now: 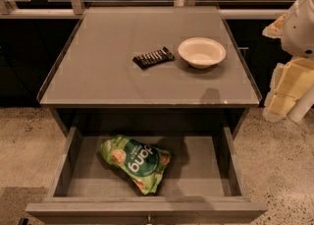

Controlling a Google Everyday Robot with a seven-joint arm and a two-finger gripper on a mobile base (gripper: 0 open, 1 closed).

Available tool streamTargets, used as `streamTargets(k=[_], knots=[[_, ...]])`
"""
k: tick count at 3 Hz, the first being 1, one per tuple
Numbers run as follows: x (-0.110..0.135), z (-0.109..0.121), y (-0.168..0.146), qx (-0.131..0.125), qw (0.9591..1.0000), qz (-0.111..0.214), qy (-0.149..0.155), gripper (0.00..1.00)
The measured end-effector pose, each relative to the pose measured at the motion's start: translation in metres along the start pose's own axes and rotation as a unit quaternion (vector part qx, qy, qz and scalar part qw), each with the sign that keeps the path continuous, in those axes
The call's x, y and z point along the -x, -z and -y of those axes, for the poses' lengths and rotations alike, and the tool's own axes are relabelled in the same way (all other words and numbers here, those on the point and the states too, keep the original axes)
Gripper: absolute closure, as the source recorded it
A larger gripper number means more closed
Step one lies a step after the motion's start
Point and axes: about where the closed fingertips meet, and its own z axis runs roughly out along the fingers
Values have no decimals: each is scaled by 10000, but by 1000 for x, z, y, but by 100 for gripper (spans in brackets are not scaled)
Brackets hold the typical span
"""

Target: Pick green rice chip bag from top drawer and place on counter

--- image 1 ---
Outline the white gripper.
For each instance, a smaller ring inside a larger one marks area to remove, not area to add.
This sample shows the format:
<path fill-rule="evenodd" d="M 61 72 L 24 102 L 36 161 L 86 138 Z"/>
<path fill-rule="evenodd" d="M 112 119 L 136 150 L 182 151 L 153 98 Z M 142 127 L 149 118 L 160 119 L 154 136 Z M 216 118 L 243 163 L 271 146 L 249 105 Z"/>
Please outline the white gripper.
<path fill-rule="evenodd" d="M 263 116 L 279 122 L 291 111 L 298 99 L 314 85 L 314 1 L 296 0 L 285 15 L 265 27 L 262 34 L 280 38 L 282 48 L 293 57 L 279 63 L 272 75 Z"/>

